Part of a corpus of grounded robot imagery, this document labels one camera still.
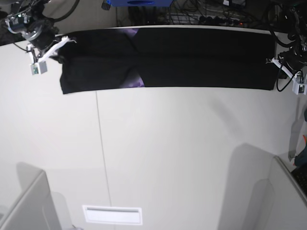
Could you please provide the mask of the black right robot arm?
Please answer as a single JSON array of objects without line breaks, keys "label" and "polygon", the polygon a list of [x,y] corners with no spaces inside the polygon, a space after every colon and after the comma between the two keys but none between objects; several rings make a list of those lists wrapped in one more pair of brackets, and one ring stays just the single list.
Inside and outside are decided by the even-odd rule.
[{"label": "black right robot arm", "polygon": [[46,17],[43,14],[48,0],[2,0],[2,5],[11,5],[11,12],[2,18],[8,31],[21,35],[28,41],[24,51],[31,59],[32,75],[47,72],[46,60],[58,55],[58,50],[69,42],[76,42],[66,35],[59,35],[55,23],[68,18],[79,5],[76,0],[71,9],[59,18]]}]

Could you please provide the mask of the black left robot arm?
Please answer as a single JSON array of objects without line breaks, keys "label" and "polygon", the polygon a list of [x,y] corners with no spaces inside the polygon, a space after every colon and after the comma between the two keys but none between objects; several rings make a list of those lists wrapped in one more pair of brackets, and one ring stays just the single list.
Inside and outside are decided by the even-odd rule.
[{"label": "black left robot arm", "polygon": [[[277,5],[281,6],[285,19],[290,25],[287,33],[290,43],[282,42],[269,22],[269,11]],[[279,53],[277,58],[269,60],[279,68],[276,79],[277,91],[282,92],[292,83],[292,91],[295,94],[306,95],[307,75],[303,72],[303,68],[307,66],[307,2],[305,0],[271,0],[264,12],[264,21],[275,42],[288,49]],[[282,89],[278,85],[281,72],[290,78]]]}]

